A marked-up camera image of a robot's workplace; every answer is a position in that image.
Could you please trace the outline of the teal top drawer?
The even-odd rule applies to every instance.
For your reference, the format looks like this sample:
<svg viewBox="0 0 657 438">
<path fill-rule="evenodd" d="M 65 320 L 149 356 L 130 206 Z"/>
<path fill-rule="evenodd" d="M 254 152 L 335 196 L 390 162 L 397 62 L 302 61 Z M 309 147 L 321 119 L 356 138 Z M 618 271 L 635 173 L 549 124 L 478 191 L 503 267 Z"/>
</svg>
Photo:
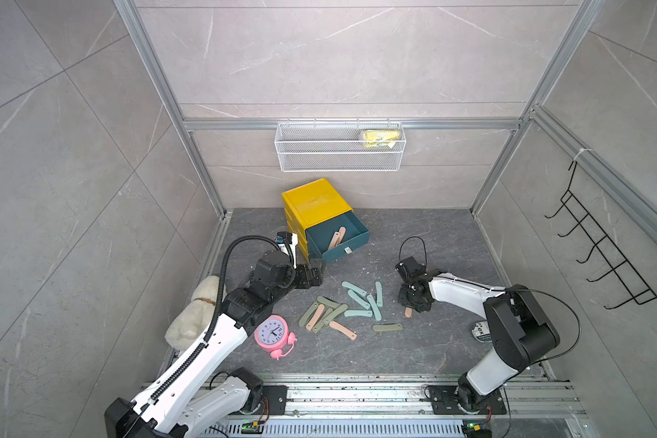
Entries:
<svg viewBox="0 0 657 438">
<path fill-rule="evenodd" d="M 310 260 L 332 263 L 368 244 L 370 231 L 354 211 L 348 211 L 306 231 Z"/>
</svg>

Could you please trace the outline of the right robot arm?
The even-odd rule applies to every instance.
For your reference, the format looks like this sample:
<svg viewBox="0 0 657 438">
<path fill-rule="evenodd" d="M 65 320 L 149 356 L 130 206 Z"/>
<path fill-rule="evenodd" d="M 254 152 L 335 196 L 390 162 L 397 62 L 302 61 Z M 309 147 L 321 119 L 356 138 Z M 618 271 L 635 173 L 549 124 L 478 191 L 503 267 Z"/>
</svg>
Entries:
<svg viewBox="0 0 657 438">
<path fill-rule="evenodd" d="M 427 263 L 427 254 L 421 263 L 414 257 L 399 257 L 395 270 L 403 284 L 398 302 L 418 313 L 442 302 L 482 318 L 480 324 L 492 348 L 458 379 L 454 393 L 459 408 L 475 414 L 508 381 L 553 358 L 549 352 L 560 346 L 561 337 L 537 300 L 538 295 L 550 299 L 553 295 L 523 285 L 487 286 L 449 272 L 429 271 Z"/>
</svg>

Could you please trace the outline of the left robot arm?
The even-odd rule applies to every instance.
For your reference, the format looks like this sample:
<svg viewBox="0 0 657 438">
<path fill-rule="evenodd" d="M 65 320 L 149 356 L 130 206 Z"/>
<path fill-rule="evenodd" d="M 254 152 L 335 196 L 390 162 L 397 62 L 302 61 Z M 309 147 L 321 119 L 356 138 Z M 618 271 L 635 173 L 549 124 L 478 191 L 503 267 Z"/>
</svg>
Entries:
<svg viewBox="0 0 657 438">
<path fill-rule="evenodd" d="M 286 321 L 273 309 L 296 289 L 321 285 L 323 268 L 297 262 L 299 238 L 280 232 L 242 286 L 224 290 L 226 271 L 234 249 L 248 241 L 239 237 L 222 260 L 217 303 L 211 322 L 173 365 L 131 401 L 119 398 L 106 410 L 104 421 L 109 437 L 197 437 L 229 414 L 269 412 L 263 382 L 245 368 L 229 372 L 221 383 L 205 394 L 203 385 L 219 365 L 247 339 L 281 358 L 292 350 L 294 335 Z"/>
</svg>

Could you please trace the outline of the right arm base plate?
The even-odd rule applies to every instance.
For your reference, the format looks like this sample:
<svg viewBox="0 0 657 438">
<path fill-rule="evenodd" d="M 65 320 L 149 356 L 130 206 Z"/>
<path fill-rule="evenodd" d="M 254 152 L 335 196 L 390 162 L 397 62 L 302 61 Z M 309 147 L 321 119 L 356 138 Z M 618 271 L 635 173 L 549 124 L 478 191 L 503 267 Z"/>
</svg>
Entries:
<svg viewBox="0 0 657 438">
<path fill-rule="evenodd" d="M 500 390 L 487 396 L 472 392 L 457 384 L 428 385 L 424 395 L 434 414 L 507 414 L 507 405 Z"/>
</svg>

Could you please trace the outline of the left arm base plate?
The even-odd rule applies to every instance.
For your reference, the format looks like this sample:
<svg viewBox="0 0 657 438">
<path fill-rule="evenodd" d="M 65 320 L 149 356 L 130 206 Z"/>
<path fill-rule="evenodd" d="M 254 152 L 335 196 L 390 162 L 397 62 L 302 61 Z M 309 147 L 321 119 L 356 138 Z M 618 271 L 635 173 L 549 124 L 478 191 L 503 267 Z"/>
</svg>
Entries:
<svg viewBox="0 0 657 438">
<path fill-rule="evenodd" d="M 288 386 L 286 385 L 264 385 L 260 390 L 250 393 L 246 404 L 232 415 L 284 415 L 288 402 Z"/>
</svg>

